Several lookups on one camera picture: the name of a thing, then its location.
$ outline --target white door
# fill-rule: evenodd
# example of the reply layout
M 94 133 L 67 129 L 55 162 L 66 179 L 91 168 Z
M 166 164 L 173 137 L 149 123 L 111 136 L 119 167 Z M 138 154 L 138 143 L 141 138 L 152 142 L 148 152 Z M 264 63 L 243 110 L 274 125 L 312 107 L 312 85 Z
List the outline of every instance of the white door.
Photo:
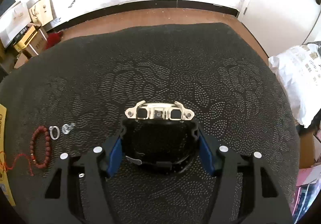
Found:
M 316 0 L 245 0 L 238 20 L 270 57 L 303 44 L 320 10 Z

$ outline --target white plastic bag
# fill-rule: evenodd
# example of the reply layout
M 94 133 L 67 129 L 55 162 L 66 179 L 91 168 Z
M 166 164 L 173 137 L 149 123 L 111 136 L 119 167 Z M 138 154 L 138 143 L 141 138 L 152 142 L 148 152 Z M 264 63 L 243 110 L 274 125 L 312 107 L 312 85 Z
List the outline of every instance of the white plastic bag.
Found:
M 293 117 L 307 128 L 321 109 L 321 58 L 318 45 L 295 46 L 269 58 L 288 97 Z

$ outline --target red cloth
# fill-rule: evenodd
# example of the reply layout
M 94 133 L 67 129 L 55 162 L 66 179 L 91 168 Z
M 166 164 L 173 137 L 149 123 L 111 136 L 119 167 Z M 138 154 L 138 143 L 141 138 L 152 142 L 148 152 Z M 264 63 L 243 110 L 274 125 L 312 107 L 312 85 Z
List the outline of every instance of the red cloth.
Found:
M 59 43 L 61 41 L 62 35 L 63 31 L 60 31 L 58 33 L 50 33 L 48 35 L 46 49 L 53 47 L 55 44 Z

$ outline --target leather surface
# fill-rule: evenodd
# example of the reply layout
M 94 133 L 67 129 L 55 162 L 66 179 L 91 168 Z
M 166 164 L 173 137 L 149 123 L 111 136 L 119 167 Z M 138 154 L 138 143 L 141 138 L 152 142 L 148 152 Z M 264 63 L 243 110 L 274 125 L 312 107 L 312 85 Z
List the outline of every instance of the leather surface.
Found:
M 8 173 L 16 210 L 26 218 L 28 203 L 62 152 L 86 153 L 119 129 L 126 108 L 138 101 L 179 101 L 195 112 L 208 134 L 235 151 L 261 152 L 290 201 L 298 171 L 298 135 L 286 97 L 261 58 L 222 23 L 134 27 L 70 39 L 32 58 L 0 85 L 7 109 L 5 152 L 29 152 L 39 125 L 75 123 L 52 141 L 49 169 L 20 159 Z M 44 140 L 36 155 L 44 159 Z M 242 176 L 235 189 L 235 219 Z M 107 180 L 108 194 L 121 223 L 201 223 L 215 178 L 196 158 L 185 173 L 157 176 L 123 160 Z M 83 179 L 81 195 L 86 215 Z

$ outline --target wooden floor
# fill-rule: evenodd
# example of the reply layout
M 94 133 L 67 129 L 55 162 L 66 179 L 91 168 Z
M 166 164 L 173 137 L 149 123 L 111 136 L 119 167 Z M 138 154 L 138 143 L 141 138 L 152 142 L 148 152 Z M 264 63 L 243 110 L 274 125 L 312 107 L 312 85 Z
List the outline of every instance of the wooden floor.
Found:
M 103 34 L 134 26 L 155 26 L 164 24 L 196 24 L 222 22 L 238 33 L 264 60 L 268 56 L 247 28 L 232 15 L 194 9 L 148 9 L 108 15 L 92 19 L 64 30 L 62 41 L 78 36 Z

